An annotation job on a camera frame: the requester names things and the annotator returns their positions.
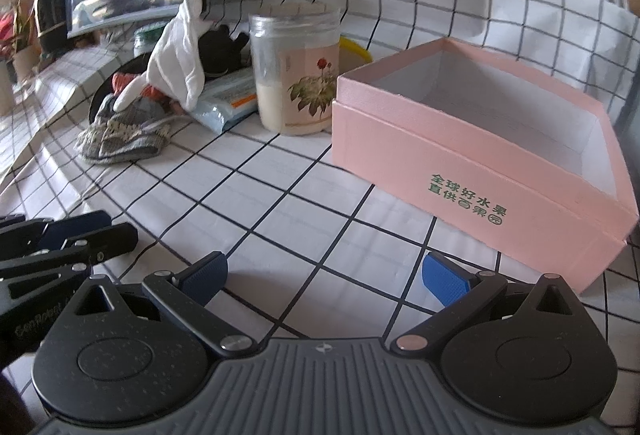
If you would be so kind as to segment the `grey knitted cloth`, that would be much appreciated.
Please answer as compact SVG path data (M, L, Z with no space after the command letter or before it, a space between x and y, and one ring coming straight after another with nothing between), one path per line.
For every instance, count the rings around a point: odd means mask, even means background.
M110 165L154 158L169 141L175 114L152 99L137 99L116 112L115 95L101 102L93 121L75 142L78 155L90 164Z

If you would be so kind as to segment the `black cap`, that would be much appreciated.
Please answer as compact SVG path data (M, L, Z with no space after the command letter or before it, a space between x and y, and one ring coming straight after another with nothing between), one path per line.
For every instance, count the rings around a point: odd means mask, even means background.
M117 73L122 74L141 74L146 70L150 60L151 54L147 52L146 54L140 54L130 61L126 62L123 66L121 66ZM106 80L100 85L98 90L94 93L91 104L89 108L88 122L92 124L94 119L96 118L96 114L98 113L100 106L107 95L110 95L113 92L112 80L115 76L115 73L107 77Z

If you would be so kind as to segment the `black plush toy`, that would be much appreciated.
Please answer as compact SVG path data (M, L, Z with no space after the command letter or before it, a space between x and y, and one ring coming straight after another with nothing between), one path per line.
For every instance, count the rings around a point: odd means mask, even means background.
M250 36L244 32L233 38L226 24L204 33L198 40L198 54L206 80L243 69L242 49L249 41Z

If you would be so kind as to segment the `yellow rimmed round pad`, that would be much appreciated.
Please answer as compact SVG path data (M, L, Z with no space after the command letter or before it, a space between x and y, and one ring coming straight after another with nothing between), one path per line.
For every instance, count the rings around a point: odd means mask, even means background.
M345 74L373 62L372 56L367 49L362 48L347 37L340 37L338 50L340 51L340 74Z

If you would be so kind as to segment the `pink cardboard box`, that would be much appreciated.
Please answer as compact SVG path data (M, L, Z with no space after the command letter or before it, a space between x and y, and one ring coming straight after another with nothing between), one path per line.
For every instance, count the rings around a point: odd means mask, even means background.
M342 75L332 158L576 291L612 264L638 221L599 101L453 39Z

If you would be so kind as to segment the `potted plant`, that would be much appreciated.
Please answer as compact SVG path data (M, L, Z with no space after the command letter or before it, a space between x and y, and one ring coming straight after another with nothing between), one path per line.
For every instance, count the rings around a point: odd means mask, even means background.
M34 10L23 10L19 0L1 7L1 59L12 66L17 83L34 74L39 63Z

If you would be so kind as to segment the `green lid jar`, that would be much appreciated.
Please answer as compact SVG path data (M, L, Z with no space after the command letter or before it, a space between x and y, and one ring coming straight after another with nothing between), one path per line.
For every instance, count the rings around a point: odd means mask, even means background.
M137 28L134 32L134 56L152 52L167 25L167 21L157 21Z

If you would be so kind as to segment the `black speaker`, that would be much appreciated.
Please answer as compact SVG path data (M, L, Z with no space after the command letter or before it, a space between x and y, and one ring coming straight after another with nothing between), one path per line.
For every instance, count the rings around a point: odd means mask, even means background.
M54 54L67 46L72 28L70 0L34 0L37 37L44 54Z

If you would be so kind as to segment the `clear jar floral label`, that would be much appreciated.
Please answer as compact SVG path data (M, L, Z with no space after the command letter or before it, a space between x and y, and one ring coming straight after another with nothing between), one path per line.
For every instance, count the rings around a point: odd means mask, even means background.
M260 121L270 132L331 127L340 75L341 11L324 2L266 5L250 16L250 54Z

